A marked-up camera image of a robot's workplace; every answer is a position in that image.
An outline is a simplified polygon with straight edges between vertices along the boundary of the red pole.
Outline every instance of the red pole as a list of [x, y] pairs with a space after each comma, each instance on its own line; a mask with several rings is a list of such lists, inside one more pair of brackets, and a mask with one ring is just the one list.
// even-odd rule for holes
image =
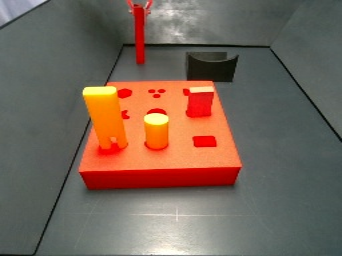
[[145, 64], [145, 7], [134, 5], [137, 64]]

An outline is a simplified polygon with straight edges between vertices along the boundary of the round hole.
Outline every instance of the round hole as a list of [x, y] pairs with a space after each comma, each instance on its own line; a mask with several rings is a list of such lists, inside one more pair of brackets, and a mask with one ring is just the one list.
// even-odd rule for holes
[[168, 115], [166, 111], [162, 108], [150, 109], [149, 112], [148, 112], [148, 115], [153, 114], [153, 113], [160, 113], [160, 114]]

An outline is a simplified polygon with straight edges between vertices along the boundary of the gray wall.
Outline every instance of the gray wall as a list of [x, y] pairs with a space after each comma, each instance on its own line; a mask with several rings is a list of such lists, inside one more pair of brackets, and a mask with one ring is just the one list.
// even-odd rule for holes
[[[157, 0], [148, 18], [152, 44], [270, 46], [304, 0]], [[116, 1], [111, 18], [134, 43], [126, 1]]]
[[272, 48], [342, 136], [342, 2], [308, 0]]
[[109, 2], [58, 0], [0, 31], [0, 254], [33, 254], [122, 41]]

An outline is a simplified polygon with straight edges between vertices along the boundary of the gray floor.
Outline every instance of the gray floor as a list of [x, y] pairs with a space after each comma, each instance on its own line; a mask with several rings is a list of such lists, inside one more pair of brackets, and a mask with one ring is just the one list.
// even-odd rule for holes
[[342, 253], [342, 145], [268, 48], [126, 47], [113, 81], [185, 80], [186, 51], [241, 55], [218, 83], [244, 169], [234, 187], [89, 191], [82, 150], [39, 254]]

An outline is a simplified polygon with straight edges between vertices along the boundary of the red base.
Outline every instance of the red base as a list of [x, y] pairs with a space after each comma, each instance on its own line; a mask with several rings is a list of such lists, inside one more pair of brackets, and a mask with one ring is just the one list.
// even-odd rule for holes
[[[233, 185], [242, 163], [217, 91], [213, 115], [201, 118], [186, 115], [184, 92], [188, 90], [184, 89], [214, 86], [213, 82], [114, 82], [111, 85], [118, 90], [133, 90], [121, 99], [129, 147], [120, 150], [114, 145], [111, 150], [101, 150], [91, 131], [79, 167], [89, 189]], [[170, 144], [164, 150], [145, 146], [144, 117], [152, 110], [165, 111], [170, 117]]]

